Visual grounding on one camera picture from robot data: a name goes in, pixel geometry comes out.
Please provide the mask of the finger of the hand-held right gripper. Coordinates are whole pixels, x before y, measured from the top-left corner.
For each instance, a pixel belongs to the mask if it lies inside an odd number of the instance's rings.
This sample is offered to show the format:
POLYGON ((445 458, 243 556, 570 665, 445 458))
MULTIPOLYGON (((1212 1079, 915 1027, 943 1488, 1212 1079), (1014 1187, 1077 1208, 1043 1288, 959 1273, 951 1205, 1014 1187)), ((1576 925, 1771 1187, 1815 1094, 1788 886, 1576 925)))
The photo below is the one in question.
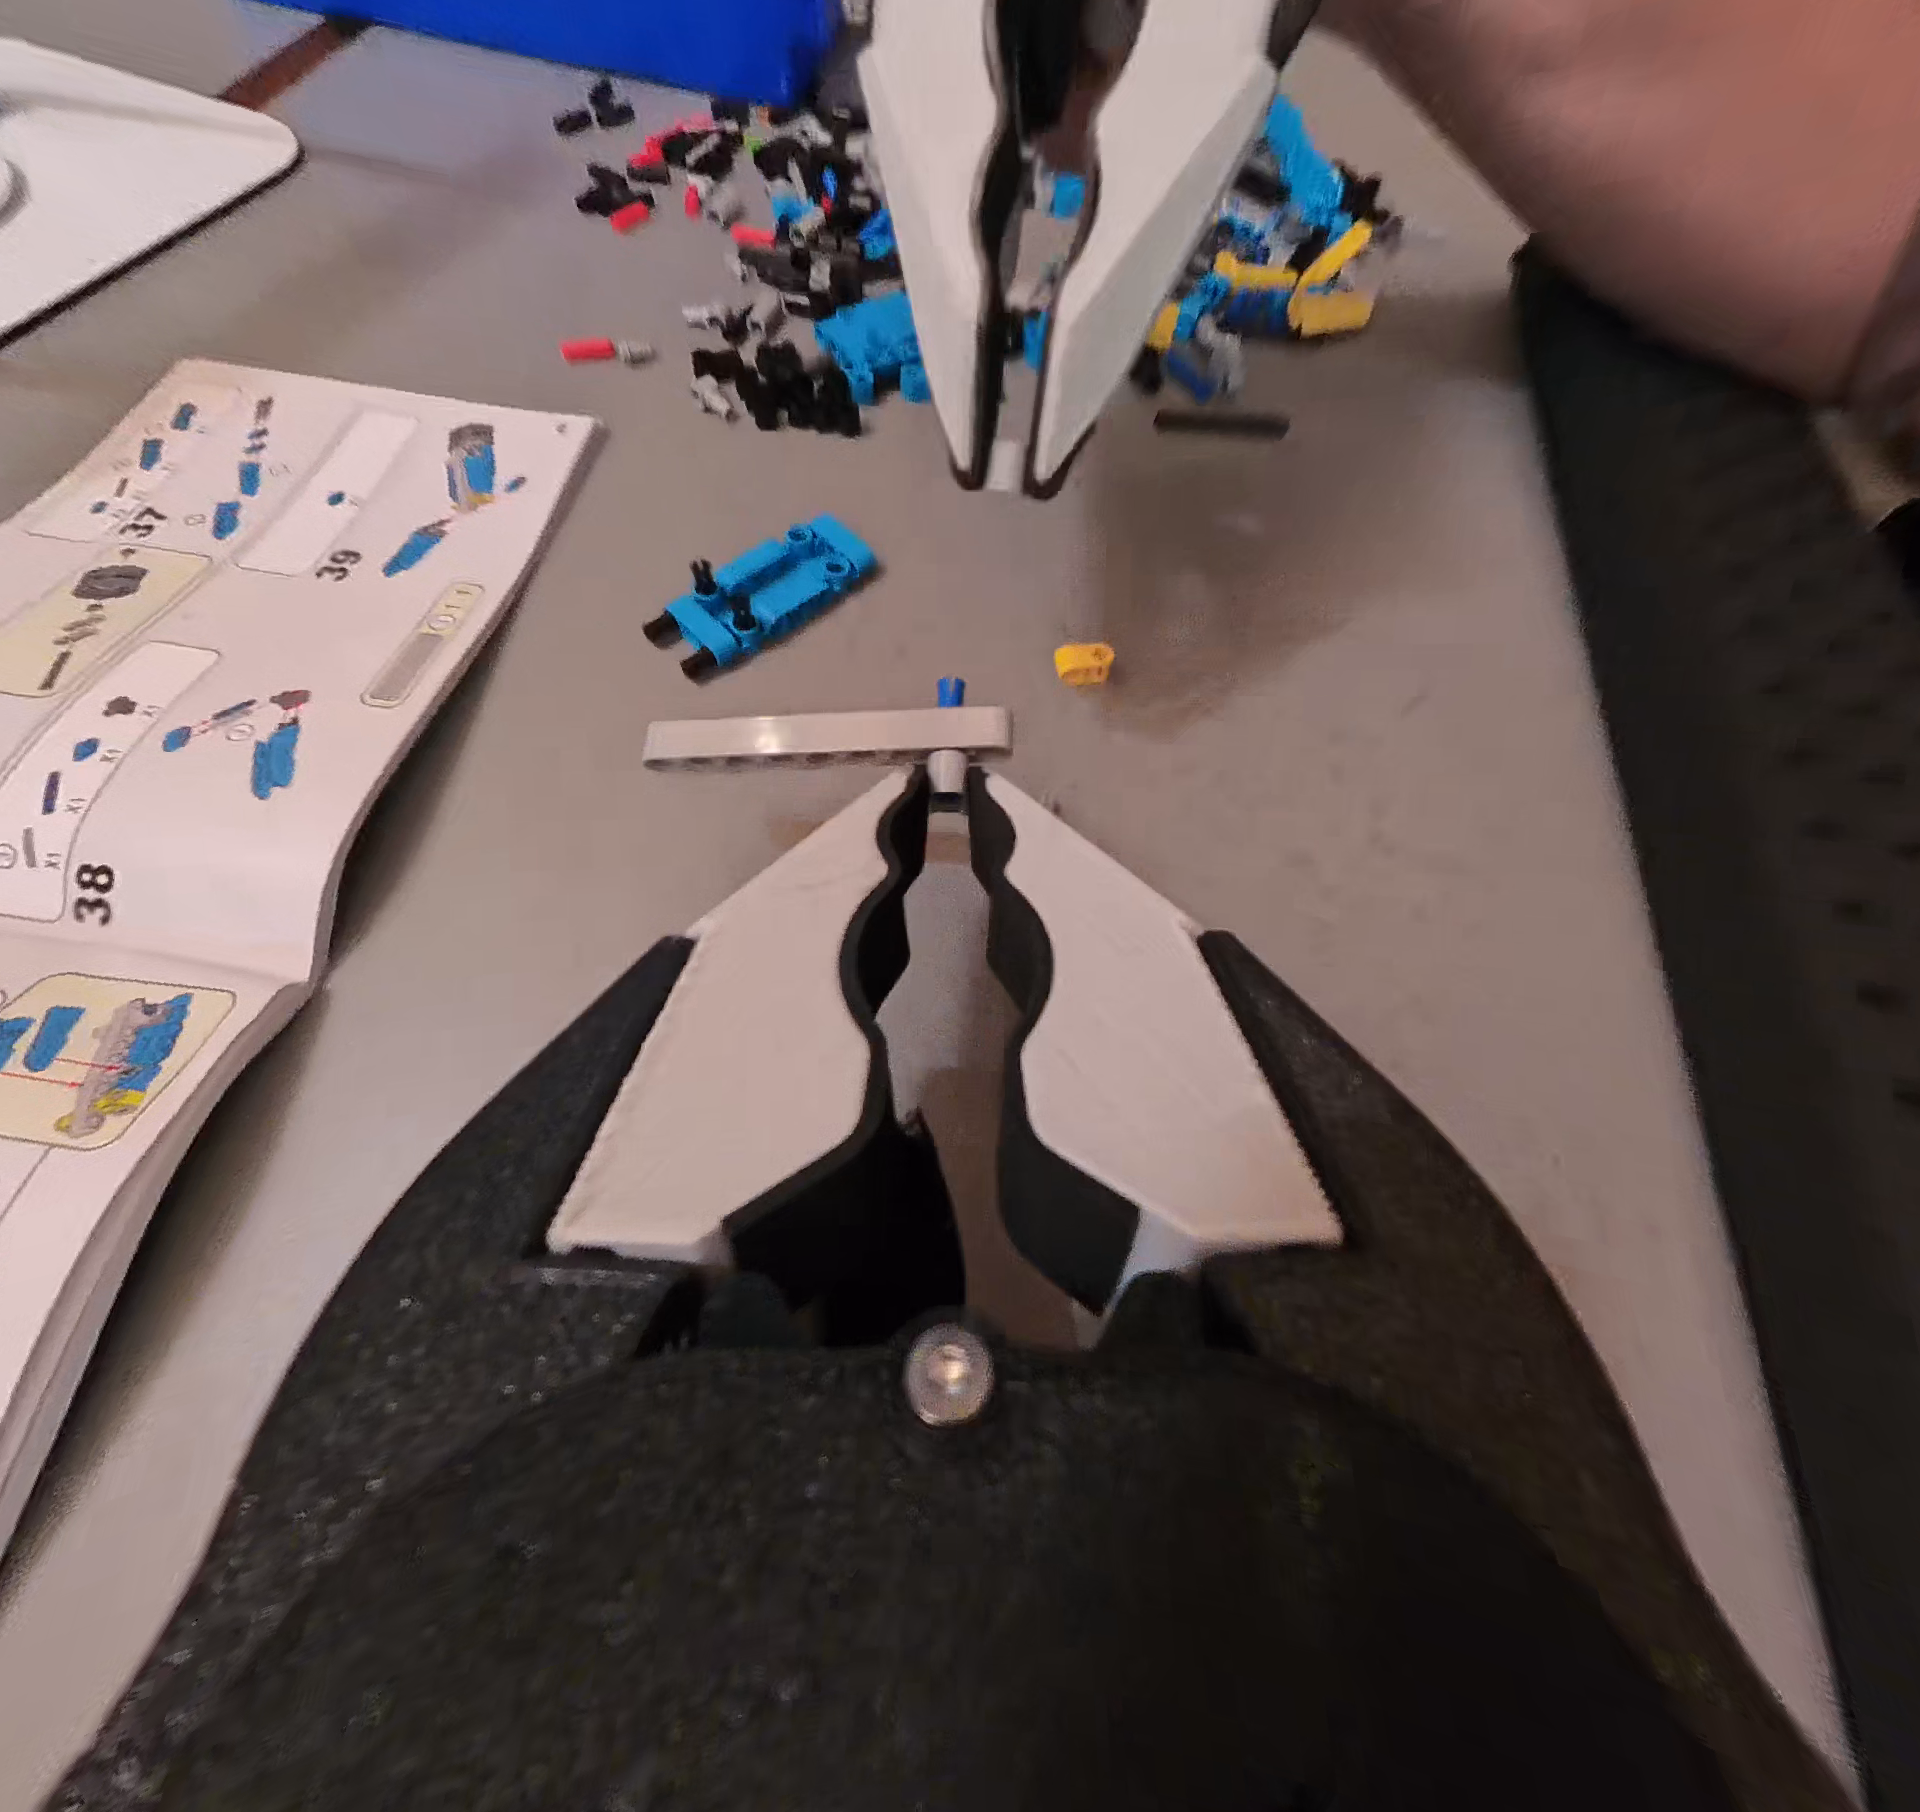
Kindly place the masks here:
POLYGON ((993 488, 1026 186, 1005 0, 869 0, 860 83, 951 476, 993 488))
POLYGON ((1052 498, 1126 381, 1276 88, 1276 0, 1139 0, 1089 117, 1089 209, 1045 307, 1026 498, 1052 498))

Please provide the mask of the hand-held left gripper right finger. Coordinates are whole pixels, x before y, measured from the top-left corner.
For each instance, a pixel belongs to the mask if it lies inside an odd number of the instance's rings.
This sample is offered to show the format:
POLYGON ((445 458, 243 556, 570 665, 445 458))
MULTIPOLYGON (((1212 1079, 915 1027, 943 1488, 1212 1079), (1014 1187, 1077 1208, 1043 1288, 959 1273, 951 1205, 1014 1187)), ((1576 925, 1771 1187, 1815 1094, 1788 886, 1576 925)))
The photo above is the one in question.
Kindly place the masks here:
POLYGON ((1014 1001, 993 1148, 1014 1254, 1107 1314, 1148 1273, 1342 1245, 1207 930, 1010 774, 969 774, 969 850, 1014 1001))

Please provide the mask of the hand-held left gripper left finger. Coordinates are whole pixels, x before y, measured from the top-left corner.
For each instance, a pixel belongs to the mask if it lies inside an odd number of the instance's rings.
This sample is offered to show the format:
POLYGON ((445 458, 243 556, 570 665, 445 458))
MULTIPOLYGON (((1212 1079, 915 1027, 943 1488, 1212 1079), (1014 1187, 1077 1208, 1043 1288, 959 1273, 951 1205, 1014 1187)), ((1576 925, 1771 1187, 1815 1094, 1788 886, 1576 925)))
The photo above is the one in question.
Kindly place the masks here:
POLYGON ((925 819, 925 772, 888 772, 673 942, 548 1255, 756 1273, 827 1314, 962 1301, 947 1177, 899 1123, 879 1027, 909 968, 925 819))

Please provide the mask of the pile of small building pieces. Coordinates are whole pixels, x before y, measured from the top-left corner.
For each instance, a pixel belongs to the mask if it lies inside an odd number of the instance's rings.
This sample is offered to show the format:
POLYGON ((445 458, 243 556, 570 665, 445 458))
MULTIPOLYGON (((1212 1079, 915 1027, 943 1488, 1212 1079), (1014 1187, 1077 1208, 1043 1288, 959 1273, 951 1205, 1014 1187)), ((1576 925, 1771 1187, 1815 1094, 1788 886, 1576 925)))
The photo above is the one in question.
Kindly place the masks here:
MULTIPOLYGON (((886 395, 933 403, 896 216, 854 106, 775 112, 718 96, 638 154, 592 156, 578 216, 638 230, 664 200, 727 242, 743 283, 684 307, 684 324, 713 337, 691 350, 706 415, 860 435, 886 395)), ((1327 164, 1276 96, 1148 320, 1131 389, 1158 401, 1172 381, 1189 409, 1207 409, 1239 395, 1243 339, 1359 337, 1395 245, 1402 216, 1379 207, 1379 177, 1327 164)))

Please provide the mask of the long grey building beam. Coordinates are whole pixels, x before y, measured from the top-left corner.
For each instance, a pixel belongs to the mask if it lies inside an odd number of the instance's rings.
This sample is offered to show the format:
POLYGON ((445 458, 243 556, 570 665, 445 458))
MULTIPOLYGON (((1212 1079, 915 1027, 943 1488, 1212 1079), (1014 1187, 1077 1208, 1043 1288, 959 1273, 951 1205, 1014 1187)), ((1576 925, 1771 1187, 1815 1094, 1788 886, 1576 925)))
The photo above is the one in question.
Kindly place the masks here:
POLYGON ((998 758, 1010 749, 1010 707, 657 718, 645 735, 645 772, 925 764, 939 753, 998 758))

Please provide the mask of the person's right hand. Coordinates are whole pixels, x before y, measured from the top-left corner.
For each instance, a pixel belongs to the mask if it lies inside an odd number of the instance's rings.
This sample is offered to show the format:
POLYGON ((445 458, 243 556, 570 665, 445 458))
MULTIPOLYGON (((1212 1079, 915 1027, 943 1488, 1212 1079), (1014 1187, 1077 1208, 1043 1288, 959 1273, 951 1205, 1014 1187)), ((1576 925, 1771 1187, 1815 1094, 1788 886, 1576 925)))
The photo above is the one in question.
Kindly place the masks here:
POLYGON ((1683 350, 1728 328, 1736 171, 1723 0, 1327 0, 1359 50, 1596 298, 1683 350))

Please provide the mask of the blue panel with black pins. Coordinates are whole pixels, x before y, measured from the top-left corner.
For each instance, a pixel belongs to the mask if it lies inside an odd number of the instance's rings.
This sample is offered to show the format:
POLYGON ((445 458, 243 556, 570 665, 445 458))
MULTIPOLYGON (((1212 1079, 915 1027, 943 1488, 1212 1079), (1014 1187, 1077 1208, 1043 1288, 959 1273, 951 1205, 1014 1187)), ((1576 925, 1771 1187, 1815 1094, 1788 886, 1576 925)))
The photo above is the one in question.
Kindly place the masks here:
POLYGON ((696 556, 691 587, 645 625, 645 637, 652 652, 684 652, 684 681, 706 687, 783 645, 874 578, 874 546, 845 517, 818 516, 720 564, 696 556))

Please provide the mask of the black perforated pad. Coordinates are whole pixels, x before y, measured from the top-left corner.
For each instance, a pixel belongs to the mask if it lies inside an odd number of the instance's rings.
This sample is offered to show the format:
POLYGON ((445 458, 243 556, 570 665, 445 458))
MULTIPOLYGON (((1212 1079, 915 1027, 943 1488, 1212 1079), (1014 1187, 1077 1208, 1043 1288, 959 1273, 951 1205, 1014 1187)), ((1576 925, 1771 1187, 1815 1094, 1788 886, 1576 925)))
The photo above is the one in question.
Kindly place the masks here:
POLYGON ((1525 376, 1870 1809, 1920 1804, 1913 556, 1813 409, 1514 255, 1525 376))

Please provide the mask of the instruction booklet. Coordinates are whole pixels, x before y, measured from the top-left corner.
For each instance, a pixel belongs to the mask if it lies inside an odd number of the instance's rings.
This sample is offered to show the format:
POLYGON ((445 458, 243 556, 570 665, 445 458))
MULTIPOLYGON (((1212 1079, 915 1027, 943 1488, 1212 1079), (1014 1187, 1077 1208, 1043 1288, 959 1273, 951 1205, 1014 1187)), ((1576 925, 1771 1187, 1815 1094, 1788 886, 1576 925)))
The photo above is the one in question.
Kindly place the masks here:
POLYGON ((4 517, 4 1544, 176 1157, 317 990, 350 841, 598 435, 174 363, 4 517))

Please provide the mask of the white laptop stand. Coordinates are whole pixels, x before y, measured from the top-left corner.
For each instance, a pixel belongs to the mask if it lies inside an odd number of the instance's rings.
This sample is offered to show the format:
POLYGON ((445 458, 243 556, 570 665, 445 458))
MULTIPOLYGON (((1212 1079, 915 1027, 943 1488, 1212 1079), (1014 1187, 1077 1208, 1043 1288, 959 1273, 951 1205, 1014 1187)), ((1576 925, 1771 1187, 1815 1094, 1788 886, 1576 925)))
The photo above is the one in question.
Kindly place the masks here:
POLYGON ((0 337, 18 339, 296 170, 247 106, 0 41, 0 337))

